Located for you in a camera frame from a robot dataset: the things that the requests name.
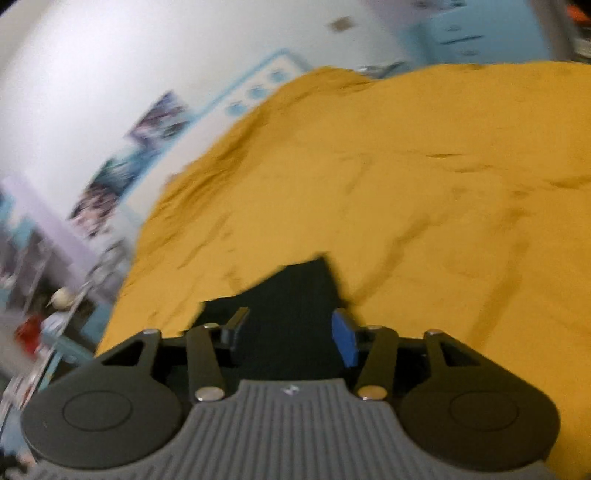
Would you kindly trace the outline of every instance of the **white wall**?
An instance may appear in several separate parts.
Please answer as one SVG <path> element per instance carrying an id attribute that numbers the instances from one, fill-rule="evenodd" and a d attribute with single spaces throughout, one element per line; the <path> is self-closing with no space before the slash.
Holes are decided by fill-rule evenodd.
<path id="1" fill-rule="evenodd" d="M 355 28 L 326 27 L 345 15 Z M 282 47 L 313 66 L 404 56 L 358 0 L 55 1 L 0 77 L 0 163 L 65 217 L 162 93 L 198 109 Z"/>
<path id="2" fill-rule="evenodd" d="M 0 17 L 0 72 L 6 67 L 52 0 L 18 0 Z"/>

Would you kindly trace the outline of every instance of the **white ball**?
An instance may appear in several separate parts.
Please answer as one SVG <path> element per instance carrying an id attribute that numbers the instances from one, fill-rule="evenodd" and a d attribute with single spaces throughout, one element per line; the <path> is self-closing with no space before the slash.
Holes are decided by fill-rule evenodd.
<path id="1" fill-rule="evenodd" d="M 49 302 L 57 310 L 67 310 L 72 306 L 75 299 L 76 296 L 67 287 L 62 287 L 51 296 Z"/>

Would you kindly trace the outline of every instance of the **poster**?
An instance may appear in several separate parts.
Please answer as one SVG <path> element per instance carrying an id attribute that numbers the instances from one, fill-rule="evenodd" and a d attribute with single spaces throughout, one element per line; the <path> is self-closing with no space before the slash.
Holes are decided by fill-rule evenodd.
<path id="1" fill-rule="evenodd" d="M 125 136 L 127 146 L 107 159 L 84 189 L 69 220 L 85 238 L 109 233 L 108 221 L 123 196 L 189 127 L 193 112 L 165 93 Z"/>

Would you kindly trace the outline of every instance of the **black fabric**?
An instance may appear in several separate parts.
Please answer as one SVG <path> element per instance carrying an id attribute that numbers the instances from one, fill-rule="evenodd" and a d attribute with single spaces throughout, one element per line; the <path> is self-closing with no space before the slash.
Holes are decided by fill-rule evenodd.
<path id="1" fill-rule="evenodd" d="M 236 297 L 208 301 L 193 326 L 224 325 L 249 307 L 240 331 L 236 368 L 223 369 L 230 389 L 238 381 L 338 378 L 343 361 L 332 340 L 331 316 L 344 306 L 323 257 L 291 265 Z"/>

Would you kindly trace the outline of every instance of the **black round disc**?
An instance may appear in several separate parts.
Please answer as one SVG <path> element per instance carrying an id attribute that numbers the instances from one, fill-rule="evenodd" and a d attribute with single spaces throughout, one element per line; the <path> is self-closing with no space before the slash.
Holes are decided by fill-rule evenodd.
<path id="1" fill-rule="evenodd" d="M 126 465 L 162 448 L 181 427 L 177 397 L 148 375 L 128 367 L 77 373 L 35 395 L 22 414 L 25 439 L 49 462 Z"/>

